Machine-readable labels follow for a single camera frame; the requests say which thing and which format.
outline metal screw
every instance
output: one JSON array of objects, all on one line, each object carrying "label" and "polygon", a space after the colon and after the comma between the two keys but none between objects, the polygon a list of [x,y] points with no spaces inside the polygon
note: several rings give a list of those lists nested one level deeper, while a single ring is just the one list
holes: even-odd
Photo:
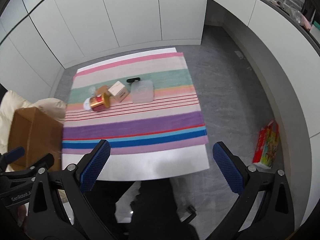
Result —
[{"label": "metal screw", "polygon": [[278,174],[279,174],[280,176],[283,176],[283,175],[284,175],[284,171],[283,171],[283,170],[278,170]]},{"label": "metal screw", "polygon": [[257,170],[257,168],[253,165],[248,166],[248,170],[251,172],[255,172]]},{"label": "metal screw", "polygon": [[74,164],[70,164],[67,167],[68,171],[73,171],[75,168],[76,168],[76,166]]},{"label": "metal screw", "polygon": [[44,172],[45,172],[45,168],[40,168],[39,171],[38,171],[39,174],[42,174]]}]

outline gray floor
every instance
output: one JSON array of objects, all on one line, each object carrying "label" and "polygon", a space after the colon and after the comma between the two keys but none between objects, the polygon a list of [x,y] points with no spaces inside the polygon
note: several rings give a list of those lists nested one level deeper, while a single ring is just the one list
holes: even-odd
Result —
[{"label": "gray floor", "polygon": [[[175,47],[184,54],[199,97],[209,136],[207,151],[210,169],[172,178],[172,184],[180,217],[187,215],[184,213],[185,206],[190,203],[197,209],[197,217],[192,225],[202,240],[221,222],[238,196],[231,192],[212,158],[213,144],[223,141],[233,154],[250,165],[258,133],[273,118],[273,113],[248,61],[237,56],[235,51],[240,49],[221,27],[205,26],[201,45]],[[63,73],[55,97],[68,101],[72,77],[78,68],[151,49],[111,55],[68,68]],[[283,168],[281,147],[271,172],[280,168]],[[119,222],[129,220],[129,203],[137,194],[138,187],[138,183],[134,184],[117,203]],[[261,196],[258,195],[243,228],[250,225]]]}]

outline red stripe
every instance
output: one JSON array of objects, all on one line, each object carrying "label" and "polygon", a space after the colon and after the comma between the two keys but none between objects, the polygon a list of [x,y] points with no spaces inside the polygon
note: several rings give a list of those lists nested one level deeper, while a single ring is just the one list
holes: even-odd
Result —
[{"label": "red stripe", "polygon": [[[157,102],[152,102],[152,103],[149,103],[149,104],[136,105],[136,106],[148,106],[148,105],[154,105],[154,104],[160,104],[160,103],[167,103],[167,102],[175,102],[175,101],[188,100],[188,99],[196,99],[196,98],[198,98],[198,97],[196,96],[196,97],[193,97],[193,98],[176,99],[176,100],[170,100],[170,101],[159,102],[159,103],[157,103]],[[136,107],[136,106],[121,107],[121,105],[119,105],[119,106],[120,106],[119,108],[112,108],[112,110]],[[87,112],[87,114],[96,115],[95,112],[91,112],[91,113],[90,113],[90,112],[88,113],[88,111],[86,111],[86,112]],[[77,116],[77,115],[83,115],[83,114],[71,114],[71,115],[66,115],[66,117],[67,117],[67,116]]]},{"label": "red stripe", "polygon": [[[198,105],[198,104],[199,103],[193,103],[193,104],[188,104],[188,105],[183,105],[183,106],[192,106],[192,105]],[[169,108],[175,108],[175,107],[181,107],[181,106],[171,106],[171,107],[164,107],[164,108],[160,108],[160,109],[150,109],[150,110],[144,110],[144,111],[139,111],[139,112],[134,112],[134,113],[124,113],[124,114],[136,114],[136,113],[143,113],[143,112],[169,109]],[[108,115],[108,116],[103,116],[103,117],[110,117],[110,116],[117,116],[117,115],[123,115],[123,114],[113,114],[113,115]],[[93,117],[93,118],[80,119],[80,120],[66,120],[66,122],[83,121],[83,120],[90,120],[90,119],[96,119],[96,118],[100,118],[100,116]]]},{"label": "red stripe", "polygon": [[[197,100],[186,101],[184,103],[189,103],[189,102],[194,102],[194,101],[199,102],[198,99],[197,99]],[[174,105],[174,104],[183,104],[183,103],[178,102],[178,103],[164,104],[164,105],[159,105],[159,106],[169,106],[169,105]],[[139,109],[150,108],[150,107],[158,107],[158,106],[140,107],[140,108],[135,108],[133,110],[139,110]],[[101,113],[96,113],[95,115],[85,115],[85,116],[82,116],[82,117],[90,117],[90,116],[97,116],[97,115],[103,115],[103,114],[112,114],[112,113],[119,113],[119,112],[125,112],[125,111],[130,111],[130,110],[121,110],[121,111],[114,111],[114,112],[110,112],[108,110],[105,110],[105,111],[103,111]]]},{"label": "red stripe", "polygon": [[[133,135],[126,135],[126,136],[112,136],[108,137],[108,139],[113,139],[113,138],[126,138],[126,137],[133,137],[133,136],[142,136],[142,135],[150,135],[150,134],[158,134],[158,133],[166,133],[166,132],[174,132],[174,131],[180,131],[180,130],[185,130],[185,129],[190,129],[190,128],[196,128],[196,127],[201,127],[204,126],[205,124],[199,124],[199,125],[192,125],[192,126],[187,126],[183,128],[177,128],[177,129],[171,129],[171,130],[165,130],[165,131],[158,131],[158,132],[149,132],[149,133],[137,133]],[[68,140],[68,141],[78,141],[78,140],[101,140],[105,139],[105,137],[99,137],[99,138],[77,138],[77,139],[63,139],[63,140]]]},{"label": "red stripe", "polygon": [[[158,98],[158,99],[154,99],[153,101],[157,101],[157,100],[164,100],[164,99],[171,99],[171,98],[181,98],[181,97],[189,97],[189,96],[196,96],[197,94],[192,94],[192,95],[184,95],[184,96],[178,96],[178,97],[170,97],[170,98]],[[119,105],[115,105],[115,106],[126,106],[126,105],[132,105],[133,103],[127,103],[127,104],[119,104]],[[88,112],[86,110],[82,110],[82,111],[79,111],[79,112],[71,112],[71,113],[66,113],[66,116],[67,114],[76,114],[76,113],[82,113],[82,112]]]},{"label": "red stripe", "polygon": [[94,72],[97,72],[97,71],[100,71],[100,70],[112,68],[112,67],[118,67],[118,66],[121,66],[121,65],[132,64],[132,63],[136,63],[136,62],[148,61],[148,60],[153,60],[153,59],[176,57],[176,56],[181,57],[181,56],[183,56],[183,53],[181,53],[181,52],[169,52],[169,53],[153,54],[153,55],[146,55],[146,56],[142,56],[142,57],[124,59],[124,60],[120,60],[120,61],[116,61],[116,62],[112,62],[112,63],[100,65],[100,66],[96,66],[94,68],[86,69],[84,71],[76,73],[73,76],[73,78],[76,78],[77,76],[83,76],[83,75],[87,75],[87,74],[90,74],[90,73],[94,73]]}]

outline green stripe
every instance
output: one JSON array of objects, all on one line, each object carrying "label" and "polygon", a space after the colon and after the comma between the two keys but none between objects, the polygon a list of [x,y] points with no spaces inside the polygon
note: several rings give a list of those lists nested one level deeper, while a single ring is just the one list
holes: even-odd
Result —
[{"label": "green stripe", "polygon": [[[128,78],[134,78],[136,76],[130,76],[120,79],[114,79],[102,83],[98,83],[91,86],[86,86],[82,88],[74,88],[70,92],[70,97],[68,104],[78,104],[83,103],[90,95],[90,88],[95,87],[96,89],[107,85],[111,87],[114,83],[118,80],[124,84],[128,91],[130,92],[130,84],[126,82]],[[164,88],[171,88],[171,87],[179,87],[179,86],[188,86],[192,85],[191,76],[188,69],[178,69],[178,70],[169,70],[163,72],[155,72],[155,73],[148,73],[139,75],[141,80],[151,80],[153,82],[154,89],[164,89]]]}]

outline person's leg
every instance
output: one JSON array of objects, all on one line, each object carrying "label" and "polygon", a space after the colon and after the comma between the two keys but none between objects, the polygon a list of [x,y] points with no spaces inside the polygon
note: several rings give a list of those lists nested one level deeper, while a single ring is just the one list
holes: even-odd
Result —
[{"label": "person's leg", "polygon": [[169,179],[142,181],[131,206],[129,240],[191,240],[188,226],[177,215]]},{"label": "person's leg", "polygon": [[[93,189],[84,194],[100,220],[119,240],[125,238],[115,217],[116,202],[133,183],[134,181],[97,180]],[[75,227],[80,229],[76,218]]]}]

